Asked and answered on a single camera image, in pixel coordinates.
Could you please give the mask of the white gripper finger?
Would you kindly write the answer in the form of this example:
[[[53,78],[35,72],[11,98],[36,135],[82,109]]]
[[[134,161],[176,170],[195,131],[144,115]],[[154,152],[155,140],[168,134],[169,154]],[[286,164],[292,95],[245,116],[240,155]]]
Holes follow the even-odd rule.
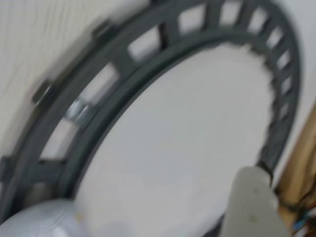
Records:
[[[221,237],[290,237],[278,213],[273,174],[266,164],[239,169],[232,181]]]

